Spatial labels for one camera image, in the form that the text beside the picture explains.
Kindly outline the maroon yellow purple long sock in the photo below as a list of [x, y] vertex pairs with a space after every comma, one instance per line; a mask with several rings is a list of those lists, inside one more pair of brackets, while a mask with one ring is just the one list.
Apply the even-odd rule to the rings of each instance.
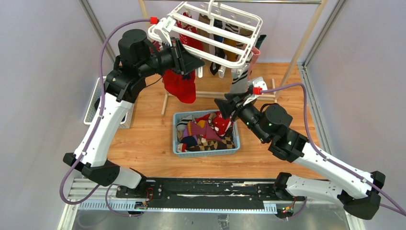
[[203, 126], [200, 126], [199, 124], [190, 121], [187, 123], [182, 137], [188, 137], [188, 136], [205, 136], [206, 140], [216, 140], [216, 141], [221, 141], [222, 139], [217, 135], [215, 130], [210, 127], [210, 124], [208, 121], [202, 121]]

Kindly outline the white plastic sock hanger frame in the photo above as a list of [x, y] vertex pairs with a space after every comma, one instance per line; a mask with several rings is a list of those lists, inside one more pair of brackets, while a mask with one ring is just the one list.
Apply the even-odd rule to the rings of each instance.
[[[237, 56], [236, 60], [227, 60], [226, 58], [217, 57], [210, 52], [199, 50], [190, 45], [184, 45], [189, 53], [230, 69], [245, 66], [263, 25], [261, 17], [214, 0], [204, 2], [201, 7], [183, 1], [163, 18], [167, 18], [168, 16], [176, 21], [169, 35], [184, 35], [204, 44], [211, 45], [214, 48], [235, 54]], [[214, 25], [215, 20], [221, 21], [223, 25], [229, 23], [240, 28], [251, 30], [253, 33], [250, 39], [243, 36], [236, 36], [234, 38], [236, 41], [249, 43], [249, 45], [243, 46], [244, 49], [239, 49], [223, 44], [224, 37], [232, 38], [234, 34], [225, 31], [224, 28], [216, 27]], [[156, 25], [152, 25], [148, 28], [148, 36], [155, 41], [161, 42], [160, 37], [154, 32], [155, 26]]]

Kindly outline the red beige christmas sock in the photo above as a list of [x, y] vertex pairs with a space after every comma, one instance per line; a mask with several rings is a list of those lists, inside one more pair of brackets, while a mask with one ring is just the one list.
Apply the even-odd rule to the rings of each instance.
[[180, 89], [178, 88], [179, 83], [182, 80], [182, 76], [179, 74], [176, 74], [172, 70], [166, 70], [163, 75], [163, 83], [164, 83], [164, 88], [165, 90], [177, 97], [179, 100], [182, 98], [182, 93]]

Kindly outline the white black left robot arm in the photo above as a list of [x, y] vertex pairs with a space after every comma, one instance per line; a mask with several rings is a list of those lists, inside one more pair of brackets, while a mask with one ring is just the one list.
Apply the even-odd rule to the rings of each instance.
[[174, 37], [157, 50], [141, 29], [125, 32], [118, 47], [120, 54], [113, 70], [101, 79], [98, 114], [82, 143], [73, 153], [66, 153], [63, 162], [101, 186], [123, 185], [134, 197], [140, 198], [147, 191], [142, 175], [107, 159], [113, 137], [146, 87], [147, 77], [163, 74], [166, 70], [188, 74], [203, 66], [203, 52]]

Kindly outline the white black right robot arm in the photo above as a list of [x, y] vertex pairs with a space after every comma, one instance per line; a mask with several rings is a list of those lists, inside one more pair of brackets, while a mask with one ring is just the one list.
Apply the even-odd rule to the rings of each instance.
[[293, 118], [277, 103], [258, 109], [248, 100], [247, 93], [238, 93], [215, 99], [215, 104], [222, 116], [240, 119], [262, 143], [268, 143], [273, 156], [324, 177], [306, 179], [281, 172], [273, 184], [278, 199], [303, 196], [325, 200], [363, 220], [371, 220], [377, 213], [381, 204], [379, 190], [385, 182], [383, 173], [359, 170], [324, 152], [308, 137], [290, 128]]

